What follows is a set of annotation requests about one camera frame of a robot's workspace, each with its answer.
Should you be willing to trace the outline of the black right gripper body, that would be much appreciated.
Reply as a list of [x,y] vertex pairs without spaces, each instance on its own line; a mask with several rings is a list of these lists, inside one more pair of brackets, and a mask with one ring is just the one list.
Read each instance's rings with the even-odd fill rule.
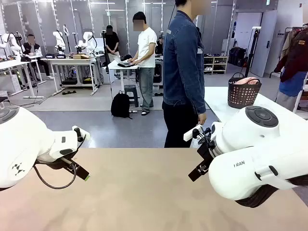
[[207,142],[204,141],[201,146],[198,148],[198,154],[203,158],[204,165],[210,165],[213,159],[215,158],[214,148],[215,144],[213,141]]

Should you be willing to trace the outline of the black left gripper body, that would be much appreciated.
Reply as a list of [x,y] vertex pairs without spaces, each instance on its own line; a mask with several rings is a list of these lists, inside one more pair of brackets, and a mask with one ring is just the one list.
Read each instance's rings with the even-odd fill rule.
[[42,161],[42,160],[36,160],[35,164],[42,164],[42,165],[48,165],[52,169],[61,169],[61,168],[76,168],[76,164],[71,159],[66,159],[64,157],[61,157],[59,159],[56,159],[53,162],[47,162],[47,161]]

